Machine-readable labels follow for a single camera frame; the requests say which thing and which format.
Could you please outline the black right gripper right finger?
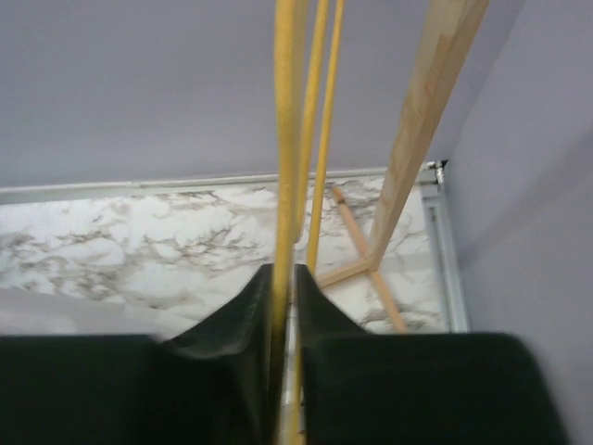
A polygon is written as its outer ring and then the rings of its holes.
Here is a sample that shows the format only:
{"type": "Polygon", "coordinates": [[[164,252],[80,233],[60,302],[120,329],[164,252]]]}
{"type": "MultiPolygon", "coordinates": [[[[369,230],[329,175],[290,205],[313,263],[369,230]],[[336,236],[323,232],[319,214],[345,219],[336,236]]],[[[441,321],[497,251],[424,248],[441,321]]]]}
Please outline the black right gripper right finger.
{"type": "Polygon", "coordinates": [[[534,354],[503,333],[366,331],[296,267],[309,444],[566,444],[534,354]]]}

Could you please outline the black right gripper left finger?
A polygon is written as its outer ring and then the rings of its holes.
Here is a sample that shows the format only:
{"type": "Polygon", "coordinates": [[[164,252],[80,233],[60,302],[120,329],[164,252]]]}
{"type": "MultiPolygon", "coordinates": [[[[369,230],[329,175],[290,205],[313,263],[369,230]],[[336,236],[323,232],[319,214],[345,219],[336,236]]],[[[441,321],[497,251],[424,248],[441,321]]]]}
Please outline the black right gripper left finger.
{"type": "Polygon", "coordinates": [[[272,267],[180,335],[7,336],[5,444],[262,444],[272,267]]]}

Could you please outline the yellow hanger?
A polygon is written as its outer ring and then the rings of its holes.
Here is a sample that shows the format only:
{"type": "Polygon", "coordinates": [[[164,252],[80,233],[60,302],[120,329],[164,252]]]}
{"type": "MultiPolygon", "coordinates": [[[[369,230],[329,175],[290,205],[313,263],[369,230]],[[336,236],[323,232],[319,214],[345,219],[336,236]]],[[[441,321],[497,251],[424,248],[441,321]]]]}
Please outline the yellow hanger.
{"type": "Polygon", "coordinates": [[[273,79],[276,137],[278,146],[278,206],[275,256],[271,282],[268,442],[282,442],[285,346],[293,275],[293,249],[300,237],[304,217],[312,136],[322,69],[328,1],[317,6],[309,56],[309,73],[304,78],[306,1],[275,3],[273,79]]]}

